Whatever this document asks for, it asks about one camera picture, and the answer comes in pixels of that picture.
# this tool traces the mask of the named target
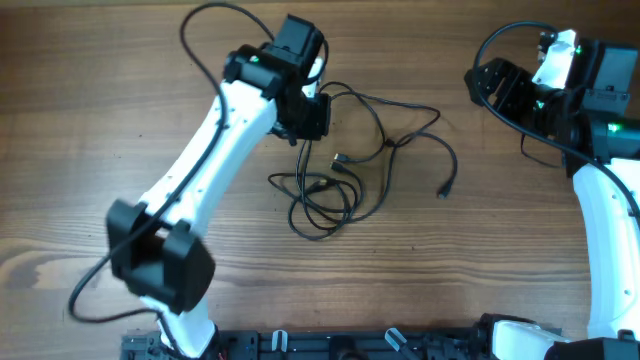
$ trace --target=wooden table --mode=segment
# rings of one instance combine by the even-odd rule
[[[162,176],[214,94],[178,42],[190,6],[0,11],[0,358],[113,359],[128,329],[72,321],[71,288],[106,251],[104,217]],[[571,181],[519,153],[519,136],[469,101],[462,81],[481,41],[515,20],[640,45],[638,3],[573,1],[309,1],[252,3],[277,30],[286,13],[313,21],[331,44],[327,80],[440,109],[433,133],[460,161],[450,197],[446,150],[419,140],[399,151],[386,203],[317,243],[286,223],[289,199],[266,181],[293,170],[296,148],[258,145],[225,194],[206,243],[218,268],[208,293],[222,329],[384,329],[471,325],[483,312],[586,335],[589,265]],[[259,45],[241,15],[199,15],[188,37],[214,73],[229,51]],[[535,69],[537,32],[506,35],[489,56]],[[638,93],[638,82],[633,91]],[[638,101],[628,114],[638,116]],[[391,137],[428,116],[375,105]],[[355,99],[334,103],[311,170],[336,152],[370,153],[379,134]],[[559,161],[530,141],[530,151]],[[355,167],[375,199],[386,156]],[[296,214],[300,221],[302,216]],[[105,270],[80,299],[85,314],[139,306]]]

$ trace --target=wood grain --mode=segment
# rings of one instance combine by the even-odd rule
[[[515,20],[638,46],[639,4],[307,1],[247,8],[273,29],[286,13],[316,23],[331,44],[328,80],[442,110],[433,132],[454,147],[460,168],[451,196],[436,199],[449,155],[416,141],[399,151],[378,213],[312,243],[289,230],[289,200],[266,182],[270,173],[293,169],[297,149],[266,138],[225,194],[206,238],[218,264],[210,312],[221,328],[470,325],[483,312],[498,312],[586,335],[589,265],[571,183],[563,171],[524,159],[519,136],[471,104],[462,76],[481,41]],[[0,11],[0,359],[112,359],[127,330],[154,328],[150,318],[81,325],[65,302],[106,251],[108,207],[118,197],[135,201],[164,174],[211,104],[210,85],[178,43],[188,9]],[[264,40],[241,15],[223,11],[203,13],[188,36],[216,74],[229,51]],[[517,31],[490,56],[533,68],[535,45],[534,31]],[[639,104],[632,99],[628,113],[637,115]],[[394,138],[430,116],[375,107]],[[366,154],[379,141],[355,100],[336,101],[332,114],[310,169],[328,171],[336,152]],[[559,160],[552,149],[527,146]],[[379,194],[385,161],[355,167],[367,184],[366,206]],[[138,300],[104,271],[80,309],[108,314],[134,306]]]

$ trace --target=wooden surface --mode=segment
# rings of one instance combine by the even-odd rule
[[[203,120],[213,94],[178,43],[189,6],[0,11],[0,358],[113,359],[128,329],[73,322],[65,303],[106,251],[104,217],[164,174]],[[399,151],[382,209],[322,243],[295,236],[289,200],[266,181],[291,171],[297,149],[266,138],[225,194],[206,239],[218,268],[208,298],[223,329],[383,329],[471,325],[483,312],[529,317],[586,335],[585,231],[564,171],[519,154],[519,136],[468,100],[462,81],[481,41],[504,23],[535,19],[640,45],[636,2],[305,2],[249,4],[272,29],[287,12],[331,44],[327,79],[443,112],[433,132],[456,150],[450,197],[435,191],[447,152],[420,140]],[[241,15],[199,16],[189,39],[219,74],[226,54],[264,36]],[[537,33],[496,45],[533,69]],[[638,94],[637,76],[633,91]],[[638,115],[632,100],[628,114]],[[392,137],[425,114],[377,106]],[[310,169],[379,141],[357,101],[334,103],[329,136]],[[528,143],[558,161],[557,152]],[[370,198],[382,159],[355,170]],[[80,300],[84,313],[139,306],[109,271]]]

